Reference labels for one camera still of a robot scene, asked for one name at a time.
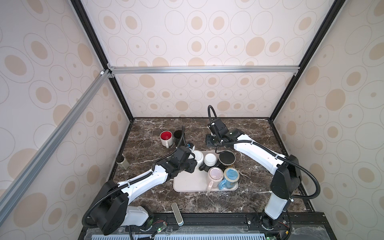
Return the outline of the white ribbed mug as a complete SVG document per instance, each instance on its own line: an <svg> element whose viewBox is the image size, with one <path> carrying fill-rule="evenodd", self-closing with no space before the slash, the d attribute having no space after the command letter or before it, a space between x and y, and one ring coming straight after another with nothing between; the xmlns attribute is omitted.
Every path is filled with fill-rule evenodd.
<svg viewBox="0 0 384 240"><path fill-rule="evenodd" d="M195 167L195 169L197 170L204 162L204 154L201 151L197 150L193 151L193 154L195 155L195 160L197 161L197 165Z"/></svg>

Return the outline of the black mug white rim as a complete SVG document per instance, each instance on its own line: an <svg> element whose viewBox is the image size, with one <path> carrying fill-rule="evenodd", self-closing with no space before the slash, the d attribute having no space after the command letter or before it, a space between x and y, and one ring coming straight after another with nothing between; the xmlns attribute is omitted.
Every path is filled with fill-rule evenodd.
<svg viewBox="0 0 384 240"><path fill-rule="evenodd" d="M182 130L176 130L173 132L173 138L174 138L174 143L176 147L184 145L182 140L182 133L183 133Z"/></svg>

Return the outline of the white mug red inside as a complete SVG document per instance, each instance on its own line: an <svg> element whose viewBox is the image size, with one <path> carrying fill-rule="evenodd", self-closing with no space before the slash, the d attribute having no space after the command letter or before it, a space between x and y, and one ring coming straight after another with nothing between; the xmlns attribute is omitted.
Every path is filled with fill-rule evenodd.
<svg viewBox="0 0 384 240"><path fill-rule="evenodd" d="M161 139L162 145L167 149L169 149L174 144L173 133L170 131L161 132L160 139Z"/></svg>

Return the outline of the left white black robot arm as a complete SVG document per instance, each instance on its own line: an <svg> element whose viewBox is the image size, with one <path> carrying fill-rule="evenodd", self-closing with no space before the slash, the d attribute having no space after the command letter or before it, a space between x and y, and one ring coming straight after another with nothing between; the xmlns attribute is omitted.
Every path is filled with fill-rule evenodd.
<svg viewBox="0 0 384 240"><path fill-rule="evenodd" d="M106 236L121 226L137 226L149 230L154 215L144 207L130 204L155 186L174 179L181 172L193 173L197 166L195 154L185 144L185 127L176 149L159 158L152 168L130 180L106 182L82 217L86 228L99 228Z"/></svg>

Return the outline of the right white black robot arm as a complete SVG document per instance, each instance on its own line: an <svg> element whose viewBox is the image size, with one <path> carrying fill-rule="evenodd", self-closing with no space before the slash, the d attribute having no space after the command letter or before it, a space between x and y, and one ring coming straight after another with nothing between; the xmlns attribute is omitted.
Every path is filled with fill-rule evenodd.
<svg viewBox="0 0 384 240"><path fill-rule="evenodd" d="M300 166L297 157L293 155L287 157L274 152L254 141L239 129L229 130L218 118L214 107L211 105L208 106L208 118L210 121L208 128L212 135L211 145L231 148L245 154L273 175L270 184L272 193L260 217L264 229L269 231L275 228L281 214L287 212L292 200L311 200L320 195L319 181L310 171ZM302 182L302 173L312 179L316 187L315 192L309 196L294 194Z"/></svg>

